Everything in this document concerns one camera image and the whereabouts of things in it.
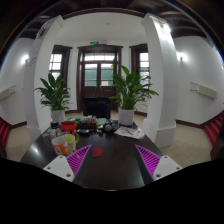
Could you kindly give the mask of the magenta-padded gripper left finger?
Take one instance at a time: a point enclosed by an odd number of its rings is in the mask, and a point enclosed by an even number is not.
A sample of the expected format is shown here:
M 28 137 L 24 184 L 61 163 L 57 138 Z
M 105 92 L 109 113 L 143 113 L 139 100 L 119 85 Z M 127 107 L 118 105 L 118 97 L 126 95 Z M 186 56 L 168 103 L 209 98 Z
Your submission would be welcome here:
M 57 156 L 44 170 L 75 184 L 81 184 L 91 157 L 92 145 L 87 145 L 68 156 Z

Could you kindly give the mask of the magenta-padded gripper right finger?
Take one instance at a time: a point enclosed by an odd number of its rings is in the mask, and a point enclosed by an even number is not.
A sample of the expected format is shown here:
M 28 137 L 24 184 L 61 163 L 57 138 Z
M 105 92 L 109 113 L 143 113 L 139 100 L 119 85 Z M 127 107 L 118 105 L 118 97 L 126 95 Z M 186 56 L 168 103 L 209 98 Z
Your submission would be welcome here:
M 135 156 L 145 184 L 160 180 L 182 169 L 168 155 L 164 155 L 159 150 L 155 151 L 152 148 L 135 145 Z

